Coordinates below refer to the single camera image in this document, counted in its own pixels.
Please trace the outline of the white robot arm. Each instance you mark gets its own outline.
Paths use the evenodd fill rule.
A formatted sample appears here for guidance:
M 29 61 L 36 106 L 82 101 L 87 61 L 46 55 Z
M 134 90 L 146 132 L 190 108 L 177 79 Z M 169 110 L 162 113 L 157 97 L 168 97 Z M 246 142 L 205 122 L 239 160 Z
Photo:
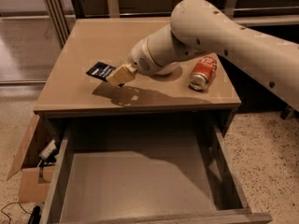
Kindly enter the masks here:
M 206 0 L 183 0 L 170 22 L 140 40 L 107 82 L 117 86 L 152 76 L 172 63 L 214 52 L 299 109 L 299 45 L 246 28 Z

